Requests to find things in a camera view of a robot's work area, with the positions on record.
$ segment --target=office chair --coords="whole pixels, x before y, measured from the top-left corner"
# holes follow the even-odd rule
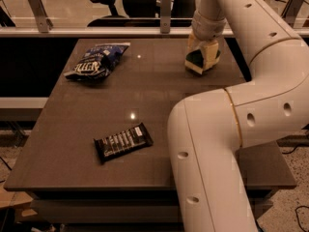
[[[105,16],[103,19],[96,19],[88,24],[88,26],[121,26],[129,21],[130,17],[145,18],[155,17],[156,0],[123,0],[126,15],[119,15],[115,7],[116,0],[90,0],[92,3],[101,3],[107,5],[111,15]]]
[[[96,26],[159,26],[159,20],[155,15],[160,14],[159,5],[156,0],[123,0],[126,15],[119,15],[115,7],[116,0],[90,0],[93,3],[101,3],[109,7],[111,15],[96,19],[88,24],[89,27]],[[195,11],[195,0],[174,0],[171,11],[172,18],[191,18]],[[172,21],[171,25],[189,26],[190,20]]]

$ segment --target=robot arm segment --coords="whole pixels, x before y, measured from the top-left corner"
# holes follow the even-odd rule
[[[195,41],[213,38],[214,30],[207,34],[201,28],[205,21],[222,21],[222,9],[252,81],[186,98],[171,112],[169,150],[184,227],[187,232],[257,231],[234,151],[308,123],[309,48],[263,0],[210,1],[215,12],[200,8],[194,16],[206,18],[194,18],[193,25],[200,23],[193,34],[204,35]]]
[[[226,24],[226,19],[216,0],[201,0],[192,18],[185,66],[202,74],[219,61],[219,44],[216,40]]]

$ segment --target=gray table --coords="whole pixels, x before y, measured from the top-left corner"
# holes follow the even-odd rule
[[[244,80],[226,44],[221,47],[221,62],[199,76],[184,68],[186,39],[168,38],[81,39],[64,72],[88,48],[108,42],[130,42],[131,46],[102,82],[59,77],[5,189],[32,194],[33,208],[50,222],[180,221],[167,148],[169,113],[186,96]],[[141,122],[154,145],[101,164],[93,138]],[[284,160],[279,157],[271,162],[269,154],[277,156],[278,151],[269,151],[267,156],[259,152],[247,151],[249,155],[243,155],[246,160],[240,163],[246,173],[255,173],[246,178],[251,189],[268,188],[273,180],[280,180],[273,186],[295,186]],[[250,159],[256,155],[263,160],[252,169]],[[274,164],[283,172],[260,173]]]

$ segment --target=snack bag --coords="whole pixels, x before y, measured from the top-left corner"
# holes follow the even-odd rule
[[[66,79],[103,79],[119,64],[130,43],[104,43],[90,48],[77,65],[65,72]]]

